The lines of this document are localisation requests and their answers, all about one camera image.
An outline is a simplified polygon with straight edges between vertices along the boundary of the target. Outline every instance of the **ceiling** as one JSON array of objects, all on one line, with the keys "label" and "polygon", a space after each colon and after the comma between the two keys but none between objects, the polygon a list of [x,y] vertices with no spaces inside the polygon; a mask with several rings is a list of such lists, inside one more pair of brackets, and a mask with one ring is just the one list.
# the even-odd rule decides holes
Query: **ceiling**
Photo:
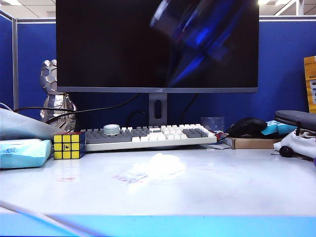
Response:
[{"label": "ceiling", "polygon": [[[56,16],[56,0],[18,0],[21,5],[10,5],[0,0],[0,8],[14,18],[47,18]],[[295,15],[296,4],[276,5],[270,0],[260,5],[260,15]],[[316,0],[304,0],[304,14],[316,15]]]}]

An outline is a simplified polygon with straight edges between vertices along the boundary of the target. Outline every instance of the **monitor screen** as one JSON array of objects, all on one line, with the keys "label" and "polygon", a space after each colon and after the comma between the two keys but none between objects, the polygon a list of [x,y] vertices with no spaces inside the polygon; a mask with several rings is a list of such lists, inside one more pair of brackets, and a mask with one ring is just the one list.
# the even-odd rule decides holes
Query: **monitor screen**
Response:
[{"label": "monitor screen", "polygon": [[254,92],[256,0],[58,0],[58,90]]}]

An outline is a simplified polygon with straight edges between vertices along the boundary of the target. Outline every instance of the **cardboard box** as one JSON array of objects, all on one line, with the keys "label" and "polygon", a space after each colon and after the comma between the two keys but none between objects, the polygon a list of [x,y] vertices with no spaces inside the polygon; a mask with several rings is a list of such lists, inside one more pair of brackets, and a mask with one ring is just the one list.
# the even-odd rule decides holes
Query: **cardboard box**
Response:
[{"label": "cardboard box", "polygon": [[304,67],[310,113],[316,114],[316,56],[304,58]]},{"label": "cardboard box", "polygon": [[233,149],[273,149],[273,144],[281,140],[282,139],[228,137],[224,142]]}]

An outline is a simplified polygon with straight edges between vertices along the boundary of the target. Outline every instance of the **robot figurine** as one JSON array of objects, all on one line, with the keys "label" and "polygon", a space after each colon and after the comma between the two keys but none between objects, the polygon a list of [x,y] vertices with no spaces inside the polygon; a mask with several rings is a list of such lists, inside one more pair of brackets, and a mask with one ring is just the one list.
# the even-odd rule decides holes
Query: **robot figurine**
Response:
[{"label": "robot figurine", "polygon": [[[45,60],[42,63],[39,81],[43,90],[47,92],[44,107],[68,109],[73,111],[77,110],[67,93],[57,91],[57,60]],[[48,120],[65,113],[67,112],[41,110],[40,117],[42,122],[47,122]],[[70,132],[73,131],[76,126],[76,118],[75,115],[63,116],[50,122],[50,124]]]}]

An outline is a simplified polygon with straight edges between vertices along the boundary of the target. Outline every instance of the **ceiling light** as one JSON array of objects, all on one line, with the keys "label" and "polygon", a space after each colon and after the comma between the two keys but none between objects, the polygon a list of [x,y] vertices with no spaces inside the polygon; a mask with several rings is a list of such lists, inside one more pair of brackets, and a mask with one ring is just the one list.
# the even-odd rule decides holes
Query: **ceiling light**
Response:
[{"label": "ceiling light", "polygon": [[285,5],[285,4],[288,4],[290,0],[278,0],[276,2],[276,5]]},{"label": "ceiling light", "polygon": [[265,4],[267,4],[268,2],[270,2],[270,0],[258,0],[258,4],[259,4],[259,5],[265,5]]},{"label": "ceiling light", "polygon": [[3,0],[12,6],[22,6],[22,4],[18,0]]}]

